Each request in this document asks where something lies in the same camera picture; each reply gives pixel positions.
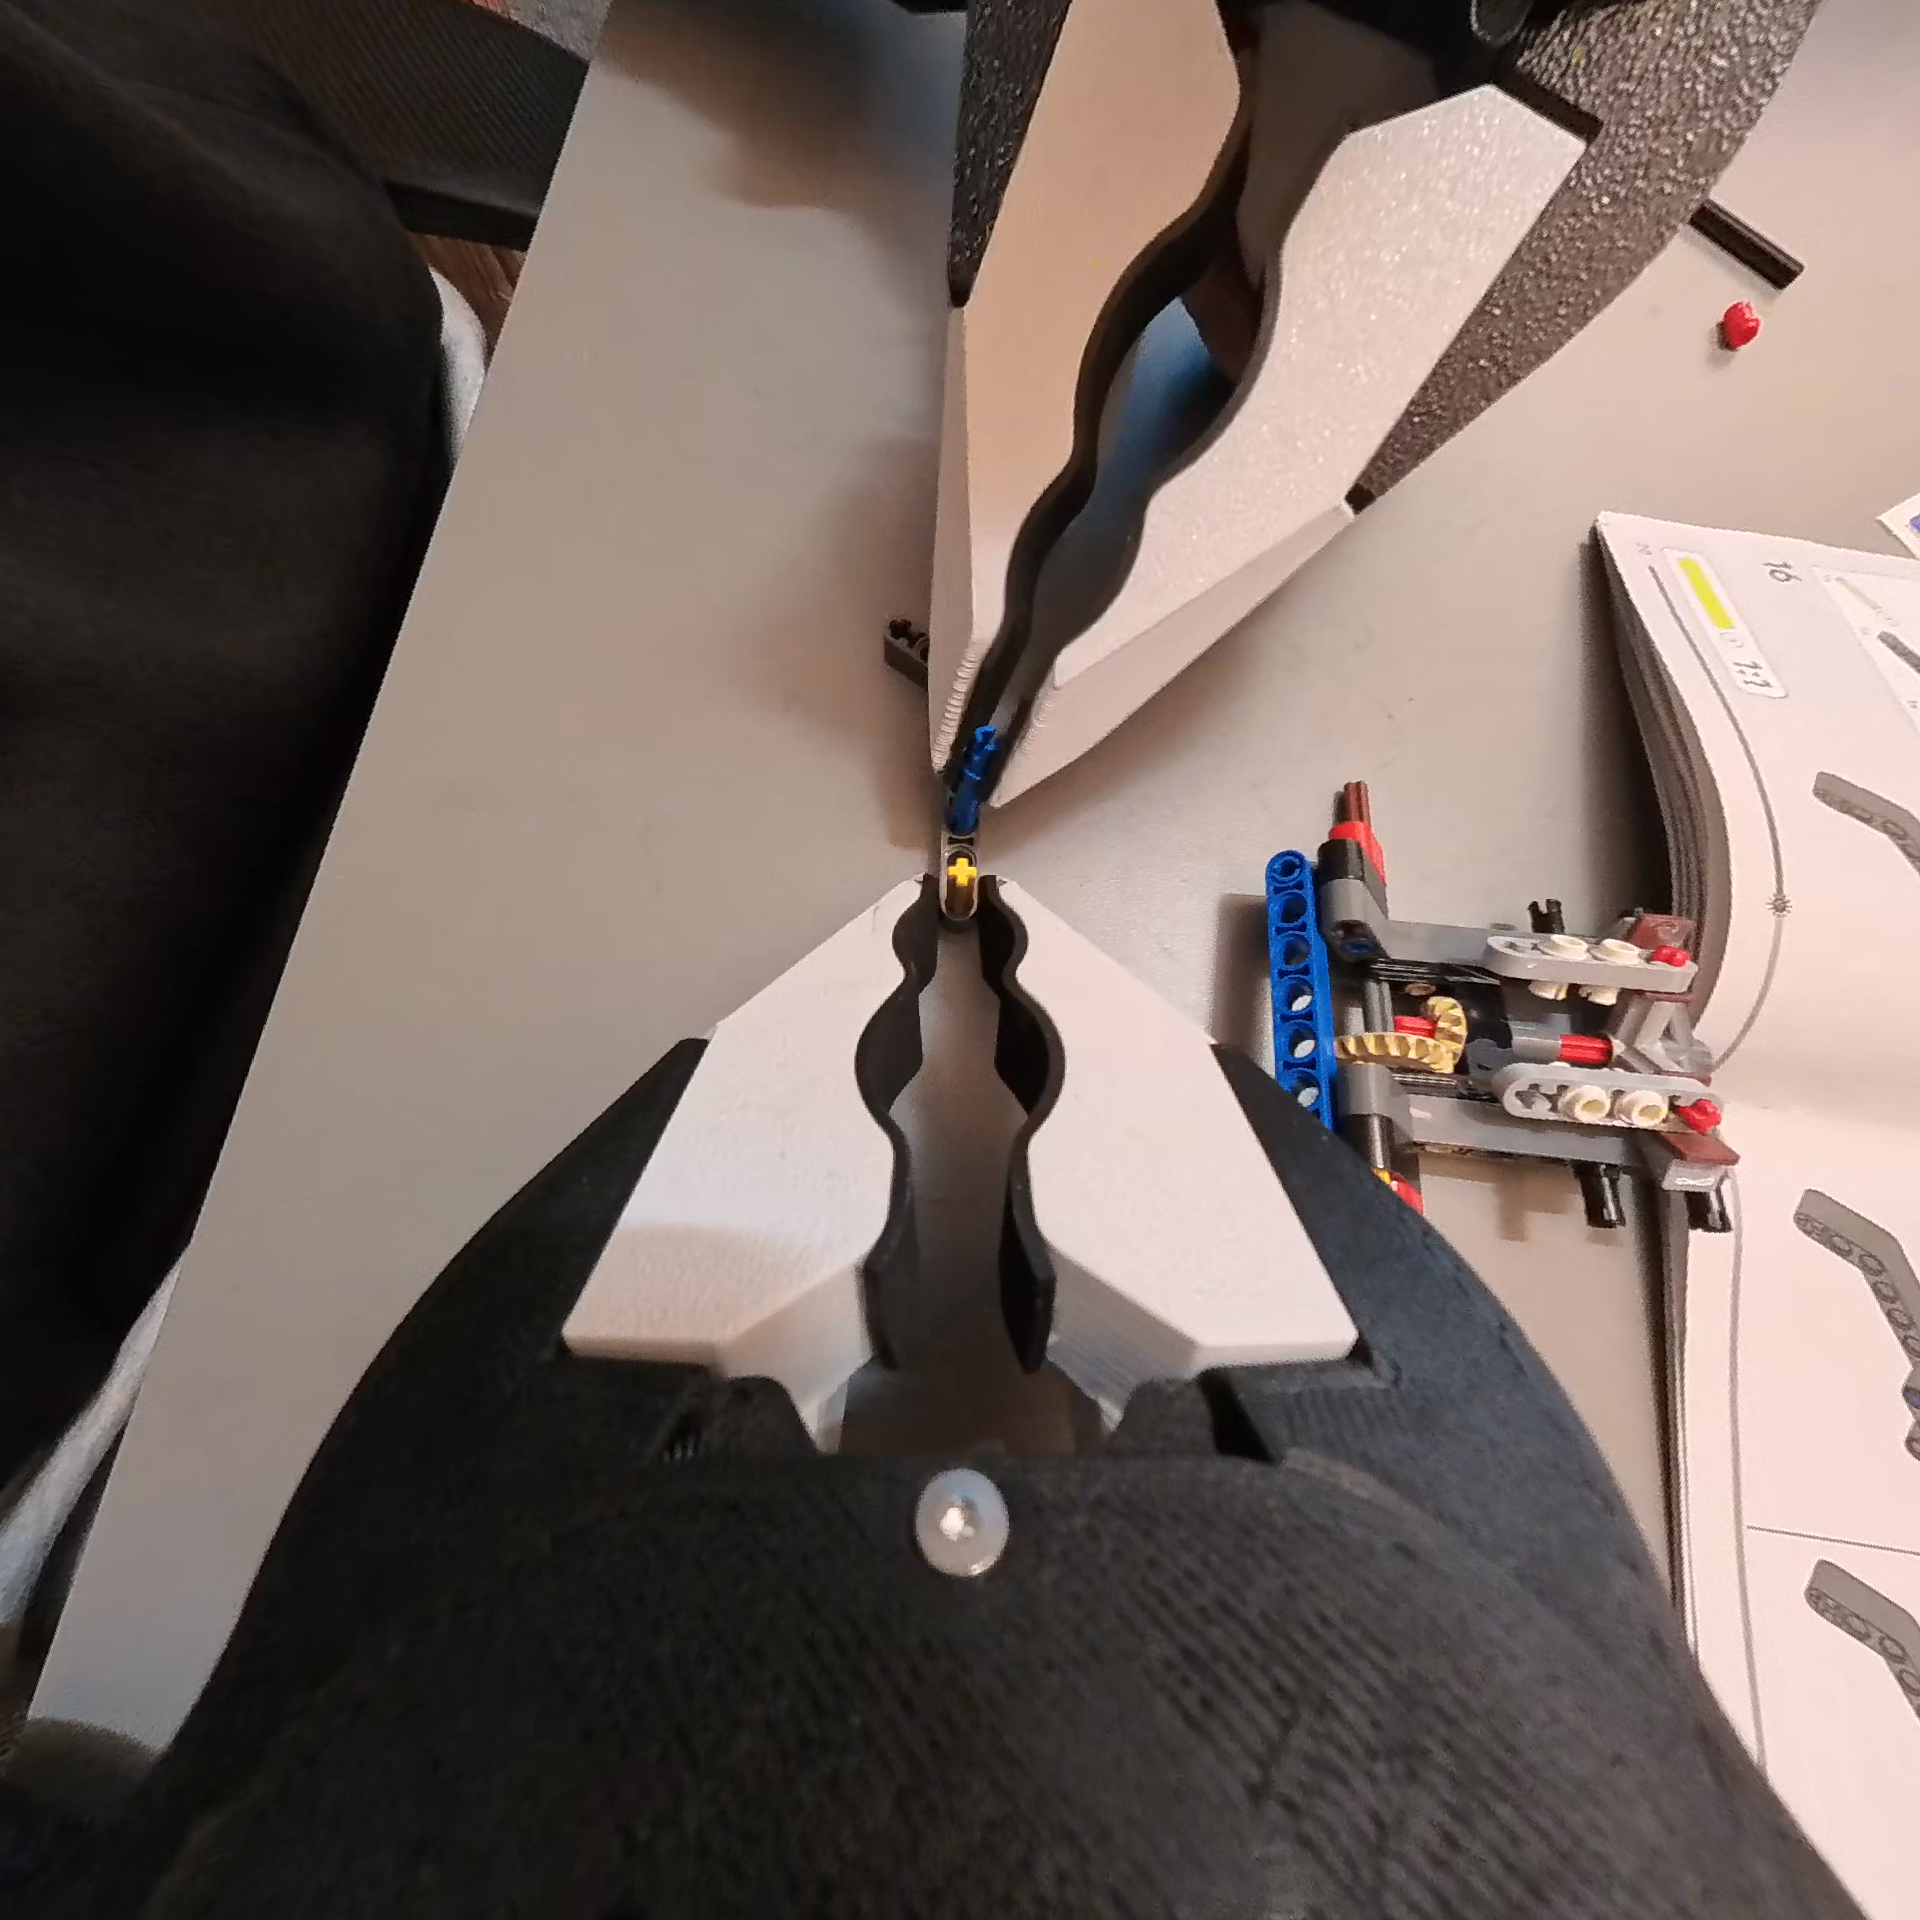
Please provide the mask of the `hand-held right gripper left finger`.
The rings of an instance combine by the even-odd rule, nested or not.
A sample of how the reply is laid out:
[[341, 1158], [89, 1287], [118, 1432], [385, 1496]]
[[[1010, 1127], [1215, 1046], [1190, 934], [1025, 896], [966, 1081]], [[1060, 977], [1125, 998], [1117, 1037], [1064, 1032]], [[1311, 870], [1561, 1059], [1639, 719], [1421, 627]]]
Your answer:
[[919, 1269], [895, 1103], [922, 1064], [935, 900], [900, 883], [710, 1030], [567, 1316], [572, 1353], [773, 1381], [839, 1449]]

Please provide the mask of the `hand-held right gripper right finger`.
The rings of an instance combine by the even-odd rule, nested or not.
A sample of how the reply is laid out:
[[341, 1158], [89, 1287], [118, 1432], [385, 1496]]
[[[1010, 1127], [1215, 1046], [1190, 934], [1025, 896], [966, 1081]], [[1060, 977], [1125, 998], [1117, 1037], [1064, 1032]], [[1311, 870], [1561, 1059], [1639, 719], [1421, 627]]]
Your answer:
[[1005, 1172], [1001, 1309], [1106, 1429], [1143, 1385], [1344, 1363], [1360, 1333], [1212, 1043], [1022, 885], [978, 885], [999, 1003], [993, 1069], [1022, 1109]]

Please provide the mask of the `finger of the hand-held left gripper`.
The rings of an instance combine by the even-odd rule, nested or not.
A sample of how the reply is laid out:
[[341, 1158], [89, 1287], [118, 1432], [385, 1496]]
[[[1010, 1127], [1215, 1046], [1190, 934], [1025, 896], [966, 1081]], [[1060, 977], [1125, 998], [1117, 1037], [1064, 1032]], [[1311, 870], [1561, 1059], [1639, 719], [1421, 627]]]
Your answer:
[[1477, 86], [1335, 149], [1287, 228], [1253, 365], [1047, 670], [996, 803], [1082, 759], [1352, 520], [1362, 470], [1585, 147]]
[[969, 9], [927, 608], [940, 775], [1013, 686], [1108, 385], [1200, 264], [1239, 118], [1217, 4]]

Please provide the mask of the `black lego axle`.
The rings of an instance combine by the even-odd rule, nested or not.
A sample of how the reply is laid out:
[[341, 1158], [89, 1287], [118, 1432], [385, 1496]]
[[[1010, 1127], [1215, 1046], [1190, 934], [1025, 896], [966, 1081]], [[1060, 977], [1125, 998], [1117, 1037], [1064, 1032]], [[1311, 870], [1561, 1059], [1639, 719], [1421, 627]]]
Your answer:
[[1793, 286], [1805, 269], [1800, 257], [1714, 199], [1700, 201], [1686, 224], [1772, 289], [1781, 292]]

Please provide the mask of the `grey lego gear assembly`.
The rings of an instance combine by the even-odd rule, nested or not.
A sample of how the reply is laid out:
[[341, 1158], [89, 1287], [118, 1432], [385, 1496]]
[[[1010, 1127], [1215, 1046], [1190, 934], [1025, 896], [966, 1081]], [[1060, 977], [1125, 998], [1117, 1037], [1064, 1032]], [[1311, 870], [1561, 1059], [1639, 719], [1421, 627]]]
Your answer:
[[1317, 852], [1264, 869], [1273, 1075], [1423, 1211], [1423, 1158], [1567, 1167], [1615, 1231], [1633, 1180], [1690, 1231], [1735, 1228], [1737, 1152], [1695, 1032], [1694, 919], [1645, 907], [1574, 933], [1554, 899], [1519, 926], [1397, 919], [1365, 781]]

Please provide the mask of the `lego instruction booklet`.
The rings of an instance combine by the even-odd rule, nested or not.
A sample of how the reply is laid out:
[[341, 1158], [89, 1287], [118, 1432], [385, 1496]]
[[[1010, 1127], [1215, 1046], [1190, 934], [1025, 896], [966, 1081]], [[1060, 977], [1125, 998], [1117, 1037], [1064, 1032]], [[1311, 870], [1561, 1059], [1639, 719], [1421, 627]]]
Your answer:
[[1728, 1235], [1669, 1228], [1686, 1631], [1764, 1766], [1821, 1556], [1914, 1556], [1914, 558], [1606, 512]]

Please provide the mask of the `black chair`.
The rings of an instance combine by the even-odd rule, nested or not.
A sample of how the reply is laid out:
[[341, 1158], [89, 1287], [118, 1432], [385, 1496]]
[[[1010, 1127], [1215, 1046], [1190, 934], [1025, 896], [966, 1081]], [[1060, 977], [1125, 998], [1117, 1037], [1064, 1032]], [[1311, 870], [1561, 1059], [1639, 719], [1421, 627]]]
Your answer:
[[529, 246], [588, 63], [486, 7], [373, 7], [373, 165], [417, 235]]

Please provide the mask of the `person's black garment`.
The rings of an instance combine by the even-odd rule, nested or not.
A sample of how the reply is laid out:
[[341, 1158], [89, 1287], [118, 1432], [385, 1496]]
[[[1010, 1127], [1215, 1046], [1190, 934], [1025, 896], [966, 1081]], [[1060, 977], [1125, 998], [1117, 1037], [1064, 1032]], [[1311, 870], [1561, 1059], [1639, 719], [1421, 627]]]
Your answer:
[[274, 73], [4, 4], [1, 1463], [190, 1235], [446, 485], [440, 299]]

